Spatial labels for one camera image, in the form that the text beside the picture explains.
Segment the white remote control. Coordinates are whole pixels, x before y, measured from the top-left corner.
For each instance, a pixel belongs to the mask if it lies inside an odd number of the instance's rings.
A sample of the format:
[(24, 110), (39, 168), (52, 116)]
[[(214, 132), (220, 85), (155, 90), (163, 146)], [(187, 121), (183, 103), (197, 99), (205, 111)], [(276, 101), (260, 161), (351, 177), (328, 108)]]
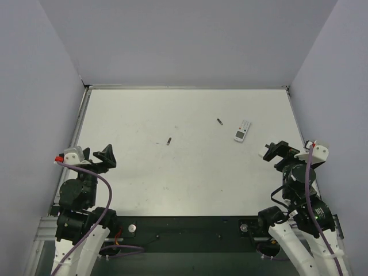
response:
[(250, 121), (243, 120), (233, 137), (234, 141), (242, 143), (248, 133), (250, 126), (251, 126)]

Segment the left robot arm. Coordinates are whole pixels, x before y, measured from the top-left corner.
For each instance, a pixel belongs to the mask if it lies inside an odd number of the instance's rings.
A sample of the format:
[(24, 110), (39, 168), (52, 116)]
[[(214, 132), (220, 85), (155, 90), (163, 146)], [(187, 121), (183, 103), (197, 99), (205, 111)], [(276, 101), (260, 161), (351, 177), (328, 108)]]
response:
[[(99, 159), (98, 163), (90, 155)], [(113, 146), (91, 153), (80, 146), (68, 148), (55, 158), (55, 163), (77, 173), (59, 189), (59, 211), (56, 222), (55, 256), (52, 275), (90, 275), (104, 240), (118, 229), (116, 211), (110, 209), (112, 187), (107, 184), (108, 201), (96, 207), (98, 181), (116, 168)]]

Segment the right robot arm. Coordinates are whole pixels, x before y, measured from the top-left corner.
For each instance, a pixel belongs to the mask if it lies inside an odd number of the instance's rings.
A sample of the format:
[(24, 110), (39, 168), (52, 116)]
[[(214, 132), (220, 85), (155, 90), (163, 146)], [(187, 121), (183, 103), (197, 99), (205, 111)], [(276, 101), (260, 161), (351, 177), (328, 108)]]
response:
[(327, 161), (328, 147), (307, 141), (304, 151), (285, 141), (265, 145), (260, 157), (282, 174), (283, 202), (258, 213), (259, 226), (272, 237), (299, 275), (348, 275), (338, 230), (327, 204), (313, 188), (315, 169)]

